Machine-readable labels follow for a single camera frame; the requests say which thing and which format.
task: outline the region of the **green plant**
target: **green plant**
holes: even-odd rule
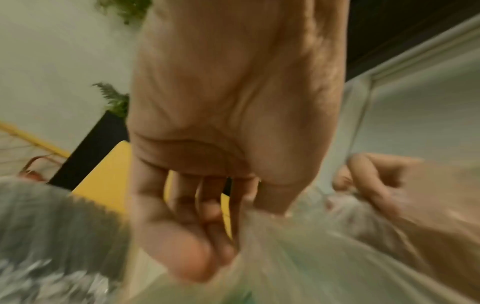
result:
[[[118,14],[123,17],[126,24],[131,21],[142,21],[147,14],[152,0],[97,0],[96,5],[105,12],[109,7],[118,9]]]
[[[107,110],[125,119],[129,113],[130,94],[122,94],[113,85],[105,82],[93,85],[99,87],[103,97],[108,100]]]

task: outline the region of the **translucent plastic bag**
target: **translucent plastic bag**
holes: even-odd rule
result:
[[[231,266],[207,284],[180,283],[164,275],[132,302],[475,303],[475,289],[480,290],[480,234],[476,221],[471,220],[478,210],[476,191],[480,187],[470,180],[458,187],[455,172],[437,167],[427,165],[414,171],[406,183],[407,194],[396,193],[402,209],[402,219],[396,223],[382,218],[354,194],[326,198],[333,203],[331,212],[311,192],[299,199],[287,218],[244,210],[242,250]],[[435,183],[445,187],[430,194],[421,187]],[[436,203],[434,198],[443,197],[439,193],[445,190],[463,193],[449,192],[449,201],[442,198],[441,204]],[[433,221],[432,226],[425,226],[431,223],[428,210],[432,209],[443,224]],[[429,235],[444,237],[437,239],[437,246],[448,256],[449,265],[429,255],[434,248],[422,246],[420,240]],[[456,242],[445,243],[445,237]],[[469,259],[457,256],[458,248],[447,245],[462,247]],[[464,271],[466,263],[469,272]],[[447,279],[442,275],[445,270]]]

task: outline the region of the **hand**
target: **hand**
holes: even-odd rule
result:
[[[235,257],[220,208],[227,177],[235,235],[245,197],[283,214],[316,177],[343,91],[348,6],[155,2],[127,121],[130,214],[137,241],[172,274],[205,281]]]
[[[400,187],[403,172],[422,162],[419,158],[397,155],[355,154],[337,172],[333,188],[335,191],[356,188],[383,215],[394,218],[399,210],[392,202],[388,187]]]

